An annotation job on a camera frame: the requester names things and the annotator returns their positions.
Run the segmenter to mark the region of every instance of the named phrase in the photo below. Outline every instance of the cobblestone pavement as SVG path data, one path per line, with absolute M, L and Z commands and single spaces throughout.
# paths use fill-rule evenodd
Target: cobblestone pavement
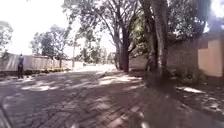
M 221 128 L 218 122 L 145 88 L 139 78 L 99 71 L 0 82 L 13 128 Z

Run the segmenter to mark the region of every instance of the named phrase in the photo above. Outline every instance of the wall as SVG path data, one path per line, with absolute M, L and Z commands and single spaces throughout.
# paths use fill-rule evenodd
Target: wall
M 7 59 L 0 60 L 0 71 L 16 71 L 19 62 L 19 55 L 8 54 Z M 75 69 L 82 68 L 82 62 L 75 62 Z M 24 56 L 24 70 L 40 70 L 59 68 L 58 60 L 51 60 L 48 57 Z M 72 61 L 62 61 L 62 68 L 72 68 Z
M 168 68 L 202 70 L 209 76 L 221 77 L 224 72 L 222 33 L 206 33 L 202 37 L 168 47 Z M 142 56 L 130 60 L 130 68 L 144 68 Z

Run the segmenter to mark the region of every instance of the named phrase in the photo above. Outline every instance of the tree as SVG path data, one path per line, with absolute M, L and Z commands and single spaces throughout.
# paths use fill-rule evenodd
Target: tree
M 105 47 L 100 48 L 100 63 L 107 63 L 107 49 Z
M 210 13 L 210 0 L 170 0 L 168 33 L 171 43 L 200 36 Z
M 138 1 L 65 0 L 64 7 L 74 12 L 74 15 L 81 16 L 82 28 L 87 34 L 91 35 L 96 26 L 100 26 L 101 30 L 109 31 L 116 46 L 116 60 L 119 61 L 119 67 L 128 72 L 129 49 L 132 49 L 129 48 L 130 33 L 138 13 Z
M 79 61 L 87 63 L 102 63 L 105 59 L 102 55 L 103 49 L 100 47 L 99 42 L 85 42 L 84 48 L 81 50 L 80 55 L 76 58 Z
M 71 28 L 67 30 L 57 25 L 53 25 L 50 31 L 45 33 L 36 33 L 33 41 L 31 41 L 31 48 L 34 55 L 43 55 L 50 58 L 56 58 L 60 60 L 60 67 L 62 65 L 62 59 L 66 58 L 64 54 L 64 48 L 69 43 L 67 37 Z
M 203 33 L 210 0 L 140 0 L 140 3 L 149 48 L 147 67 L 163 75 L 168 45 Z
M 33 55 L 41 55 L 41 42 L 43 34 L 35 33 L 33 40 L 30 42 Z
M 115 63 L 115 61 L 114 61 L 115 54 L 116 53 L 109 53 L 108 54 L 108 56 L 107 56 L 107 63 L 109 63 L 109 64 L 114 64 Z
M 5 49 L 5 45 L 11 43 L 13 28 L 5 21 L 0 21 L 0 51 Z
M 72 57 L 72 67 L 75 67 L 75 49 L 76 47 L 80 46 L 78 44 L 77 40 L 81 38 L 81 35 L 79 33 L 70 33 L 69 39 L 68 39 L 68 46 L 73 47 L 73 57 Z

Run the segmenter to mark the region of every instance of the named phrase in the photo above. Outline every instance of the sky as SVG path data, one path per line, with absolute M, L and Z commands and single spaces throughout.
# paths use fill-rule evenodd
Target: sky
M 63 0 L 0 0 L 0 20 L 9 22 L 14 29 L 12 43 L 7 46 L 8 51 L 29 55 L 32 53 L 30 41 L 36 32 L 46 32 L 53 24 L 67 28 L 62 4 Z M 103 37 L 102 41 L 109 52 L 114 51 L 114 48 L 110 48 L 112 46 L 108 36 Z M 72 52 L 72 48 L 65 49 L 69 56 L 72 56 Z

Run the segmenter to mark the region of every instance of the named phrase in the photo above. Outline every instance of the street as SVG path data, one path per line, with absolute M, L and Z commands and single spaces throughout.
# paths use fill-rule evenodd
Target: street
M 111 66 L 2 81 L 0 98 L 13 128 L 223 127 Z

